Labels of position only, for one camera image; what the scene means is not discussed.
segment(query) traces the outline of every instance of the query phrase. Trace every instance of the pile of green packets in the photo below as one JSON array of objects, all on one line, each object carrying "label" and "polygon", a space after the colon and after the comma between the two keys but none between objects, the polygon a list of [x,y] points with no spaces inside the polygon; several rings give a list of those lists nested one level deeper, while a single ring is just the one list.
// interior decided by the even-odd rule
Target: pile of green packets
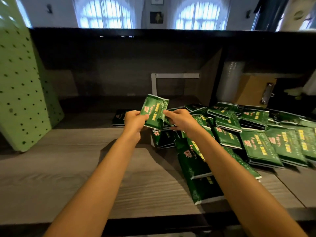
[{"label": "pile of green packets", "polygon": [[170,129],[173,125],[164,110],[187,109],[258,180],[261,176],[251,165],[284,168],[283,163],[303,167],[308,162],[316,163],[316,122],[304,116],[226,102],[213,107],[190,104],[167,109],[168,102],[148,94],[141,114],[149,114],[145,126],[152,129],[152,139],[158,149],[176,148],[195,204],[224,199],[224,195],[199,147],[185,132]]}]

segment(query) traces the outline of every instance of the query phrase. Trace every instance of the wooden table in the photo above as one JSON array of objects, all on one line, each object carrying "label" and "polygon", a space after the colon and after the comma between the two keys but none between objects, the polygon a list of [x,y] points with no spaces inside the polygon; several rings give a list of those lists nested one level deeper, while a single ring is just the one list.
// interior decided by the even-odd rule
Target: wooden table
[{"label": "wooden table", "polygon": [[[122,133],[122,128],[108,125],[54,129],[26,153],[0,155],[0,225],[50,223]],[[258,170],[261,183],[292,217],[297,221],[316,219],[316,171],[268,170]],[[149,132],[142,134],[136,146],[110,219],[105,230],[117,235],[124,234],[114,226],[124,221],[133,223],[134,231],[142,225],[155,233],[174,232],[181,226],[207,228],[222,220],[224,226],[237,223],[226,200],[193,204],[175,148],[156,151],[150,145]],[[167,227],[157,227],[157,221]],[[128,234],[149,233],[130,229]]]}]

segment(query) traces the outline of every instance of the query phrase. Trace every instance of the white sheer curtain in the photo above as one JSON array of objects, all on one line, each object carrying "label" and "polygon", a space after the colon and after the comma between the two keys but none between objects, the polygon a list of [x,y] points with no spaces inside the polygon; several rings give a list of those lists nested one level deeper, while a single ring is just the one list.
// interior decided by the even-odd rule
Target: white sheer curtain
[{"label": "white sheer curtain", "polygon": [[80,28],[141,28],[145,0],[73,0]]},{"label": "white sheer curtain", "polygon": [[[206,8],[204,3],[212,4],[212,8],[214,8],[215,13],[217,11],[214,18],[212,18],[212,11],[209,11],[209,5]],[[167,28],[223,30],[228,18],[229,3],[230,0],[168,0],[165,3],[165,5],[167,5]],[[202,17],[200,18],[199,13],[196,13],[195,11],[199,9],[199,7],[202,7],[202,5],[203,12],[206,13],[200,11],[202,13]],[[192,16],[192,19],[195,19],[196,21],[190,22],[190,16]]]}]

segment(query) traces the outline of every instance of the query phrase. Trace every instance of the wooden surface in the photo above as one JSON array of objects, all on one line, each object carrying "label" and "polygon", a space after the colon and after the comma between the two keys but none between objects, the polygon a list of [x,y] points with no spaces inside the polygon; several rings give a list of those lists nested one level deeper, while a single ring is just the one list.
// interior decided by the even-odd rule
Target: wooden surface
[{"label": "wooden surface", "polygon": [[[0,155],[0,225],[51,222],[91,175],[122,128],[55,129],[23,154]],[[298,178],[290,170],[282,178]],[[296,219],[313,219],[313,191],[293,195],[270,171],[261,183]],[[315,177],[308,170],[304,178]],[[304,183],[296,185],[304,190]],[[229,211],[226,200],[195,206],[174,148],[155,151],[142,133],[125,173],[110,218],[135,218]]]}]

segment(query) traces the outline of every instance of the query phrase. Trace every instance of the curtain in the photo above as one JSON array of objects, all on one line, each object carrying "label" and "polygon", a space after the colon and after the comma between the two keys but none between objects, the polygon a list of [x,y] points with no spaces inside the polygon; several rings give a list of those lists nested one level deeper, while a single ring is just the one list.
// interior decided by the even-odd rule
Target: curtain
[{"label": "curtain", "polygon": [[145,0],[73,0],[81,28],[141,28]]},{"label": "curtain", "polygon": [[221,8],[223,8],[222,11],[226,13],[227,20],[230,0],[167,0],[165,3],[165,5],[167,5],[167,29],[174,29],[175,21],[180,11],[196,2],[212,2],[214,4],[219,4]]}]

